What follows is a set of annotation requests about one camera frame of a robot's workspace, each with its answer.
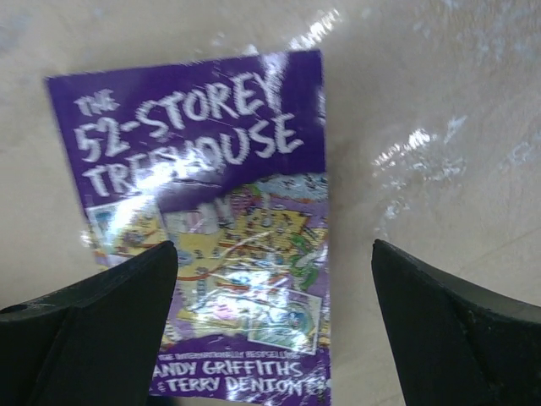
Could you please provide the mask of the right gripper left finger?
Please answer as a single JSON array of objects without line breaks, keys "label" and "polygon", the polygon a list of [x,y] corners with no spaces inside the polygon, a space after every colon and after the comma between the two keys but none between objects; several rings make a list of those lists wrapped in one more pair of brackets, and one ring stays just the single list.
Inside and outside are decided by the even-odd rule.
[{"label": "right gripper left finger", "polygon": [[166,241],[1,311],[3,405],[144,405],[177,280]]}]

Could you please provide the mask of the purple Treehouse book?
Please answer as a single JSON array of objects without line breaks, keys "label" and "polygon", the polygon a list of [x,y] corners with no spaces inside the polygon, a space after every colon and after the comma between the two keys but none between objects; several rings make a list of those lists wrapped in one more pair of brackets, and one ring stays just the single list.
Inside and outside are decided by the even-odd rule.
[{"label": "purple Treehouse book", "polygon": [[150,394],[331,403],[323,57],[274,52],[45,81],[103,267],[171,241]]}]

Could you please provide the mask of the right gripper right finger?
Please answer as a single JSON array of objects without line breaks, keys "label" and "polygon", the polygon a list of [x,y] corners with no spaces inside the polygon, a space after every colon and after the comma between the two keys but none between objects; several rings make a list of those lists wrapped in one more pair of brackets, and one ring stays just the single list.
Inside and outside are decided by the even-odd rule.
[{"label": "right gripper right finger", "polygon": [[407,405],[538,405],[540,309],[377,239],[374,285]]}]

